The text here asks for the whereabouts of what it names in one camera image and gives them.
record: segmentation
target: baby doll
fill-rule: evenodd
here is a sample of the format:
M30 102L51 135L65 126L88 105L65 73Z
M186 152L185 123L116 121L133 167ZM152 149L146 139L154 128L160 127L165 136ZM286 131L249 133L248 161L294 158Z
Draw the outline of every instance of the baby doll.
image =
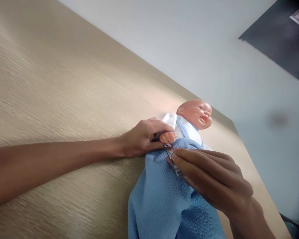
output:
M202 139L198 130L207 129L212 124L212 107L209 103L202 100L191 100L183 103L175 113L169 113L164 116L162 121L169 124L175 129L173 132L164 132L159 136L162 143L173 143L176 139L183 138L181 127L185 128L188 137L202 146Z
M162 120L175 133L160 132L155 140L170 143L173 148L207 149L198 130L211 126L211 114L208 103L187 101L176 114L166 114ZM175 175L166 156L165 150L145 156L145 168L129 198L129 239L225 238L216 209Z

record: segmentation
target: doll mouth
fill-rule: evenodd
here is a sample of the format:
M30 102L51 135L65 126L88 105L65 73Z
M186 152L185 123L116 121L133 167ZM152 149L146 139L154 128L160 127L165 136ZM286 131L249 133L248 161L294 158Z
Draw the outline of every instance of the doll mouth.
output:
M199 117L202 121L206 122L208 120L208 116L201 116Z

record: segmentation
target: white wall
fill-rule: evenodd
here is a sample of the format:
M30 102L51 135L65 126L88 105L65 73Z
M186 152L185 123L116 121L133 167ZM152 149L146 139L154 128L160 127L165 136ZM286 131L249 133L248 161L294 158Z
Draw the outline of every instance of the white wall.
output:
M299 81L238 37L275 0L59 0L233 120L279 211L299 221ZM281 110L283 128L268 125Z

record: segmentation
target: white cloth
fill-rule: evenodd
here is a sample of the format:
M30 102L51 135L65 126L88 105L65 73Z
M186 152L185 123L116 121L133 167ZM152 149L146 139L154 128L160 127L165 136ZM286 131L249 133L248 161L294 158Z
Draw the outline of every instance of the white cloth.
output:
M190 139L194 140L196 143L198 143L199 145L202 145L203 141L199 135L199 133L197 132L197 130L192 126L192 124L190 122L188 122L186 119L184 119L184 117L182 116L178 116L175 113L167 113L162 121L167 123L169 126L173 127L175 129L175 133L177 134L176 139L179 138L183 138L184 135L181 132L178 124L177 124L177 118L179 118L179 120L182 122L182 124L184 125L185 129L187 130L188 136ZM206 150L212 150L210 147L208 147L207 145L204 144L204 149Z

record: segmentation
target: wooden table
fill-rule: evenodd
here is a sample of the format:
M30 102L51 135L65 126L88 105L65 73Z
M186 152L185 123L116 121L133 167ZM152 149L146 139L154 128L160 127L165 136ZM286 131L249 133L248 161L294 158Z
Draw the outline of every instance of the wooden table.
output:
M118 136L196 98L56 0L0 0L0 146ZM202 139L235 159L275 236L290 238L233 123L213 118ZM21 195L0 206L0 238L127 238L143 167L113 160Z

